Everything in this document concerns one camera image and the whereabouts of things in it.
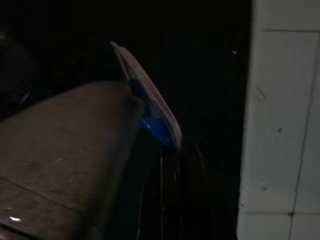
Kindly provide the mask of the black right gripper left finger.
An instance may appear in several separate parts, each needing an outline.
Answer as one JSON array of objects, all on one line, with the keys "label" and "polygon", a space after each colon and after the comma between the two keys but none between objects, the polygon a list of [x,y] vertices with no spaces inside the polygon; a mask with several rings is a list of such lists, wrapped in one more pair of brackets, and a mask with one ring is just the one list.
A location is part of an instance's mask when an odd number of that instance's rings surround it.
[{"label": "black right gripper left finger", "polygon": [[179,235],[179,155],[161,148],[141,194],[138,240],[177,240]]}]

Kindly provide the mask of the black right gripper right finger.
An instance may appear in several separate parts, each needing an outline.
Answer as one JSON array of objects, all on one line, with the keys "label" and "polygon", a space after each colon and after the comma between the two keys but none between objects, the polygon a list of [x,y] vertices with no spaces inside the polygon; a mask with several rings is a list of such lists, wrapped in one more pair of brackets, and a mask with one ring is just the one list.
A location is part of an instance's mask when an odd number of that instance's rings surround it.
[{"label": "black right gripper right finger", "polygon": [[206,165],[198,147],[181,142],[179,159],[182,231],[186,240],[213,240],[212,195]]}]

